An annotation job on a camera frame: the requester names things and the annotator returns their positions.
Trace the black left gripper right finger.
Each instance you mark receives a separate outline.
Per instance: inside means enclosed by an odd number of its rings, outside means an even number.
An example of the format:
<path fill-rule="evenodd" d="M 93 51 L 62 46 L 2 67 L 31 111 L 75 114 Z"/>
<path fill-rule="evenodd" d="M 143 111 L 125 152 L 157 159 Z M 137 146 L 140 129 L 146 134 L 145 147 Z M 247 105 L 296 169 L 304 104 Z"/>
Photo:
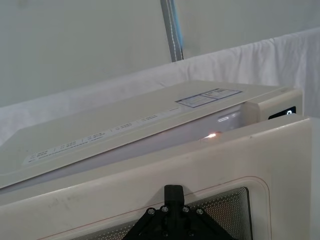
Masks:
<path fill-rule="evenodd" d="M 185 204 L 181 185 L 174 186 L 174 238 L 178 240 L 232 240 L 203 208 L 191 209 Z"/>

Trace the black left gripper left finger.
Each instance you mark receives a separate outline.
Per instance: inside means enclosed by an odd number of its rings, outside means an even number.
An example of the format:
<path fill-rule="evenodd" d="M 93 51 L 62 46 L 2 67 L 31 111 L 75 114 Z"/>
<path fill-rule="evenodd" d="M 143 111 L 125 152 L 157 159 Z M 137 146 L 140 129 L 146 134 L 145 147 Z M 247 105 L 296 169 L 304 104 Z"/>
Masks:
<path fill-rule="evenodd" d="M 175 186 L 164 187 L 164 205 L 149 207 L 126 234 L 127 240 L 169 240 L 175 225 Z"/>

